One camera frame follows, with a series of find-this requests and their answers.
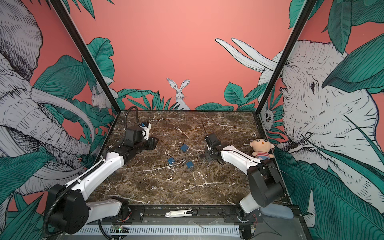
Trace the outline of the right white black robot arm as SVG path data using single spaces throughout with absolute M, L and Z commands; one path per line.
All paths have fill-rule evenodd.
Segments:
M 282 177 L 272 161 L 274 155 L 270 153 L 275 146 L 269 141 L 251 141 L 252 155 L 221 143 L 215 133 L 206 135 L 205 141 L 207 160 L 216 160 L 220 164 L 229 163 L 247 175 L 250 193 L 240 200 L 240 208 L 245 214 L 267 207 L 284 193 Z

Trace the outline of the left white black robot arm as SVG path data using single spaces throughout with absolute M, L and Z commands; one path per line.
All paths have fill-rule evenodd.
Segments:
M 147 122 L 127 128 L 120 144 L 106 153 L 105 158 L 76 179 L 64 185 L 56 184 L 49 190 L 42 227 L 44 237 L 61 233 L 72 235 L 84 225 L 108 217 L 116 217 L 121 223 L 131 218 L 132 211 L 124 199 L 86 201 L 104 180 L 137 154 L 156 148 L 159 140 L 149 136 L 151 128 Z

